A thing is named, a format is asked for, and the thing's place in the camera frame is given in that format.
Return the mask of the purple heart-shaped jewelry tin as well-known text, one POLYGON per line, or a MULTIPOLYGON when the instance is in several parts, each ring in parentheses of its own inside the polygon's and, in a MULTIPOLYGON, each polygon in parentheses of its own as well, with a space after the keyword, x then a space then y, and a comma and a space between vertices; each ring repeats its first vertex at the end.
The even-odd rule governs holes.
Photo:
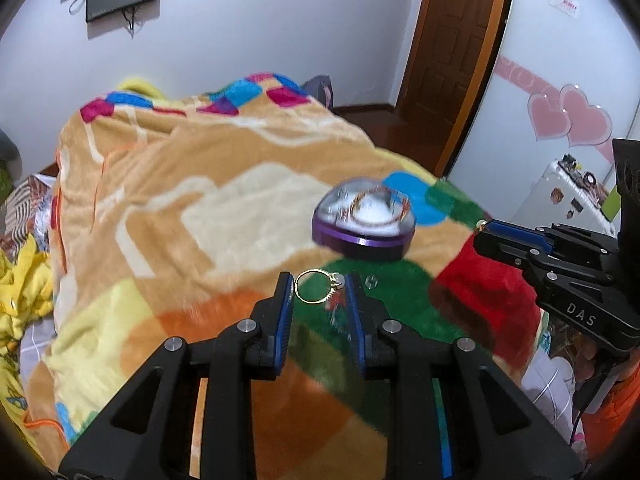
POLYGON ((409 197, 371 178, 334 186, 311 218, 316 244, 357 260, 400 260, 415 232, 416 216, 409 197))

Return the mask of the cosmetics on suitcase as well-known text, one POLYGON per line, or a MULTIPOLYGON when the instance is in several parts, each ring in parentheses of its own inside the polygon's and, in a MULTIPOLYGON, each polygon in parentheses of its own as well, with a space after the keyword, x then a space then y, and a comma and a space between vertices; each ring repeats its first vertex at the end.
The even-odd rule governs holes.
POLYGON ((594 174, 582 169, 582 165, 571 154, 565 154, 558 165, 568 174, 574 183, 585 192, 603 214, 603 217, 612 222, 620 212, 620 196, 616 188, 608 191, 594 174))

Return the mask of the colourful patchwork fleece blanket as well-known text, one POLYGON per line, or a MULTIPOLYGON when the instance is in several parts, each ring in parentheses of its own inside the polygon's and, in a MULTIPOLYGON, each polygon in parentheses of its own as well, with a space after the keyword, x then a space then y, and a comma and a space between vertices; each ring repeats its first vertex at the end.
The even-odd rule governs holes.
POLYGON ((540 319, 497 309, 457 314, 427 296, 480 212, 455 195, 422 220, 391 263, 349 260, 311 237, 314 208, 356 177, 406 190, 442 185, 375 148, 292 81, 257 74, 205 96, 99 96, 63 126, 50 253, 55 340, 25 386, 24 425, 58 468, 100 409, 168 337, 217 336, 272 294, 283 271, 320 295, 328 271, 357 273, 390 315, 441 341, 469 335, 520 379, 540 319))

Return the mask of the yellow curved tube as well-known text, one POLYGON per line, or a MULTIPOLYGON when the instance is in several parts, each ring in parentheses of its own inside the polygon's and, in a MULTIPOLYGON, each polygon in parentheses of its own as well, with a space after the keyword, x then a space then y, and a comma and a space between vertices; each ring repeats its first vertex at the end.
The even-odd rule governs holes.
POLYGON ((126 78, 117 86, 117 89, 120 91, 134 92, 152 100, 165 99, 165 95, 159 88, 155 87, 154 84, 151 84, 146 79, 140 77, 126 78))

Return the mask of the brown wooden door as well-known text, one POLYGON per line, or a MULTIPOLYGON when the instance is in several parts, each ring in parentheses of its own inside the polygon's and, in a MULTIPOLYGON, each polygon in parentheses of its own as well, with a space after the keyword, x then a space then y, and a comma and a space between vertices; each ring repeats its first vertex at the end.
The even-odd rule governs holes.
POLYGON ((396 105, 409 156, 442 176, 480 102, 509 0, 422 0, 396 105))

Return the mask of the white suitcase with stickers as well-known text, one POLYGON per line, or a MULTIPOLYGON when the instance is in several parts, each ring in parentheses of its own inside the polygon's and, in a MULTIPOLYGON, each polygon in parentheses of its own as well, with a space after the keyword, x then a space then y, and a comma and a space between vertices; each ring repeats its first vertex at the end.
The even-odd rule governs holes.
POLYGON ((548 228, 552 224, 562 223, 616 237, 614 223, 603 217, 601 211, 558 162, 559 160, 550 162, 518 207, 511 222, 531 229, 548 228))

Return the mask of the white paper label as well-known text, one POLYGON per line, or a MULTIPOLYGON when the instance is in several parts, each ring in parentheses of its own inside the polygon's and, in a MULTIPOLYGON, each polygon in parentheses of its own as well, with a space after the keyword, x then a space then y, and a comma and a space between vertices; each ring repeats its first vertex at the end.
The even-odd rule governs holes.
POLYGON ((578 18, 580 7, 576 0, 549 0, 549 6, 571 18, 578 18))

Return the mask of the yellow cloth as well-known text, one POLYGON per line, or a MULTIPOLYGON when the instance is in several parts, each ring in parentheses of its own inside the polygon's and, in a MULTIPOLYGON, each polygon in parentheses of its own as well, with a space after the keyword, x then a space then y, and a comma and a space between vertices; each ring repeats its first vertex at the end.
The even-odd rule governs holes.
POLYGON ((29 234, 15 261, 1 252, 1 406, 26 436, 23 420, 28 408, 20 382, 18 347, 29 323, 53 310, 50 255, 40 252, 29 234))

